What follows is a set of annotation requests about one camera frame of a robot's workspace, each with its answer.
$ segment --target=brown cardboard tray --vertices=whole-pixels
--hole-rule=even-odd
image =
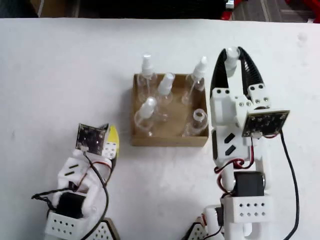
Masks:
[[[158,74],[158,83],[163,79],[164,74]],[[203,91],[198,104],[186,106],[181,102],[184,92],[186,74],[176,74],[172,85],[173,101],[169,105],[170,120],[167,122],[156,122],[153,136],[140,135],[136,131],[134,115],[142,103],[138,99],[137,77],[134,75],[132,88],[132,111],[131,111],[131,144],[133,146],[156,146],[156,147],[202,147],[208,140],[209,128],[199,136],[182,137],[188,117],[195,109],[203,109],[207,114],[206,91]]]

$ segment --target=white tabletop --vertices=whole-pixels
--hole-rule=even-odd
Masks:
[[[284,135],[300,192],[292,239],[320,234],[320,25],[216,20],[0,19],[0,233],[42,239],[47,206],[31,200],[57,187],[78,123],[114,123],[120,156],[108,185],[123,240],[178,240],[221,191],[211,140],[203,148],[133,147],[133,74],[152,53],[157,72],[190,73],[209,58],[206,90],[222,48],[242,46],[256,63],[273,106],[291,109]],[[280,138],[269,141],[281,240],[295,220],[295,193]]]

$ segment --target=robotic arm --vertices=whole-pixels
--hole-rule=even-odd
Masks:
[[[235,94],[231,87],[236,81],[242,81],[242,94]],[[210,107],[214,172],[224,193],[221,205],[206,207],[184,239],[270,240],[274,207],[268,194],[272,184],[265,141],[283,136],[290,111],[273,108],[257,67],[241,47],[220,53],[210,86]]]
[[[49,206],[46,240],[119,239],[111,219],[105,218],[109,203],[106,185],[118,153],[114,126],[79,125],[75,150],[58,174],[58,189],[32,197]],[[51,193],[52,202],[42,197]]]

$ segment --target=plastic bottle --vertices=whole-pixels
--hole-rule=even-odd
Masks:
[[[158,121],[166,122],[170,117],[168,105],[174,98],[171,92],[174,80],[175,75],[173,73],[167,72],[157,88],[155,97],[157,102],[155,108],[155,118]]]
[[[195,66],[193,73],[185,78],[182,103],[184,105],[197,104],[201,99],[202,92],[205,90],[205,73],[208,60],[203,56]]]
[[[153,114],[157,100],[154,97],[148,97],[140,109],[134,115],[134,124],[136,131],[141,135],[153,136],[154,119]]]
[[[143,55],[142,71],[138,75],[138,98],[144,103],[147,97],[154,97],[157,89],[157,75],[154,66],[151,63],[151,55],[146,53]]]
[[[206,112],[198,108],[196,109],[191,119],[186,123],[182,137],[197,136],[208,126],[208,115]]]

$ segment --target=black wire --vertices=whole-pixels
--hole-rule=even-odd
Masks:
[[[284,133],[282,132],[282,130],[280,131],[280,136],[281,136],[281,142],[282,142],[282,145],[283,145],[284,153],[285,153],[286,159],[288,160],[288,163],[289,163],[289,166],[290,166],[290,170],[291,170],[291,174],[292,174],[292,178],[293,178],[293,184],[294,184],[294,192],[295,192],[295,221],[294,221],[294,226],[293,226],[292,230],[289,232],[289,234],[283,239],[283,240],[288,240],[296,232],[296,230],[298,228],[298,225],[299,225],[300,203],[299,203],[299,190],[298,190],[296,174],[295,174],[294,166],[292,165],[292,162],[291,162],[290,157],[289,157],[288,149],[287,149],[286,142],[285,142]]]
[[[99,226],[99,224],[104,220],[105,218],[105,215],[106,215],[106,212],[107,212],[107,209],[108,209],[108,205],[109,205],[109,194],[108,194],[108,191],[105,187],[105,183],[104,183],[104,180],[103,178],[101,177],[99,171],[96,169],[96,167],[93,165],[92,161],[90,160],[90,158],[87,156],[86,152],[84,151],[83,152],[83,155],[85,156],[85,158],[89,161],[89,164],[91,166],[91,168],[93,169],[93,171],[95,172],[95,174],[97,175],[97,177],[99,178],[101,184],[102,184],[102,188],[104,190],[104,193],[105,193],[105,200],[106,200],[106,203],[105,203],[105,208],[104,208],[104,211],[103,211],[103,214],[101,215],[99,221],[94,225],[94,227],[83,237],[81,238],[81,240],[85,240],[86,238],[88,238],[96,229],[97,227]]]
[[[211,235],[209,235],[209,236],[206,236],[206,237],[203,238],[202,240],[206,240],[206,239],[208,239],[208,238],[212,238],[212,237],[218,235],[218,233],[220,233],[221,229],[222,229],[222,226],[219,228],[219,230],[218,230],[217,232],[215,232],[214,234],[211,234]]]
[[[37,194],[33,195],[31,197],[31,199],[44,201],[44,202],[46,202],[46,204],[48,205],[50,210],[55,211],[56,208],[54,207],[54,205],[52,204],[52,202],[50,201],[50,199],[46,195],[54,194],[54,193],[57,193],[57,192],[63,192],[63,191],[67,191],[67,190],[72,190],[72,189],[70,187],[64,187],[64,188],[61,188],[61,189],[56,189],[56,190],[51,190],[51,191],[44,191],[44,192],[37,193]]]

